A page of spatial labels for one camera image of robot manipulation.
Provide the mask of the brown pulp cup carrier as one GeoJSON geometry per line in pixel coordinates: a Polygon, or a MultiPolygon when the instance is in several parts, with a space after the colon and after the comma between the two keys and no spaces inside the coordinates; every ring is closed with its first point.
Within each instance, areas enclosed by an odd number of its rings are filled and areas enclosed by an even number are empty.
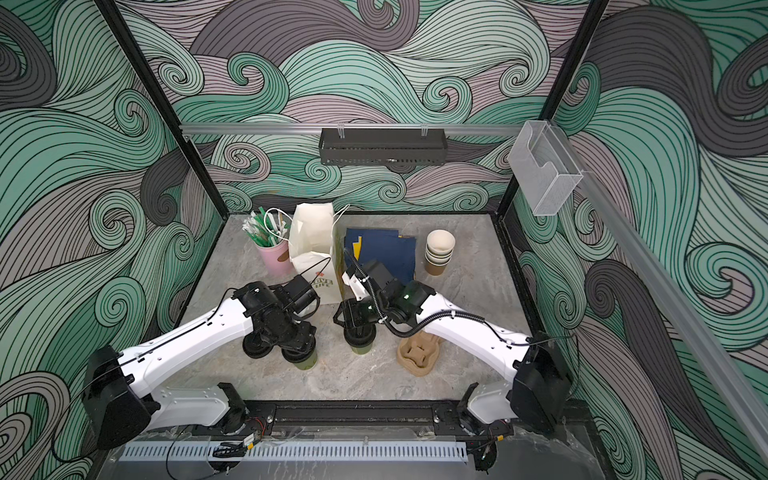
{"type": "Polygon", "coordinates": [[[402,339],[396,350],[397,362],[413,376],[424,377],[434,369],[442,341],[442,338],[424,331],[402,339]]]}

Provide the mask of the green paper coffee cup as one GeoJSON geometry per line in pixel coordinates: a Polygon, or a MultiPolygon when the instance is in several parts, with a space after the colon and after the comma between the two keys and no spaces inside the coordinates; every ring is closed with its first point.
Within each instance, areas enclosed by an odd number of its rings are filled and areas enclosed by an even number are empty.
{"type": "Polygon", "coordinates": [[[350,343],[350,348],[357,355],[365,355],[371,350],[373,343],[373,339],[355,339],[350,343]]]}

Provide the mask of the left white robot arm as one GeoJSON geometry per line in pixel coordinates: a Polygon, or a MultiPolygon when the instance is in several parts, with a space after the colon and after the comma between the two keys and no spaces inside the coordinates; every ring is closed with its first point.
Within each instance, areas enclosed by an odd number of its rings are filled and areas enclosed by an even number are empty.
{"type": "Polygon", "coordinates": [[[319,306],[319,295],[302,276],[284,285],[255,281],[227,290],[211,312],[155,339],[121,352],[111,346],[94,351],[81,399],[97,449],[117,448],[146,431],[173,426],[241,432],[248,409],[232,384],[171,389],[166,380],[234,340],[244,342],[252,359],[278,347],[288,362],[305,362],[315,352],[316,329],[309,319],[319,306]]]}

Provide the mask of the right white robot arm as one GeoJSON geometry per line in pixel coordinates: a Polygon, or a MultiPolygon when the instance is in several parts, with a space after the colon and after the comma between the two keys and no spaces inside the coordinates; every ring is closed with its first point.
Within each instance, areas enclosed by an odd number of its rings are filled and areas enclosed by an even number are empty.
{"type": "Polygon", "coordinates": [[[478,433],[497,422],[519,420],[536,433],[555,433],[573,375],[553,338],[495,325],[420,281],[403,284],[376,260],[353,261],[342,280],[353,296],[340,304],[334,321],[351,346],[369,346],[378,326],[402,340],[426,333],[500,374],[500,381],[473,384],[465,392],[457,408],[464,429],[478,433]]]}

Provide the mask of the black coffee cup lid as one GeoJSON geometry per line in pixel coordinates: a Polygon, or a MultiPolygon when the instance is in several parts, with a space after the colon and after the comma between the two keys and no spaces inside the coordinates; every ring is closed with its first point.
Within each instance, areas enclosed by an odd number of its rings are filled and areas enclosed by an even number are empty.
{"type": "Polygon", "coordinates": [[[242,340],[242,349],[249,358],[261,359],[272,351],[273,345],[269,342],[264,342],[261,338],[247,335],[242,340]]]}

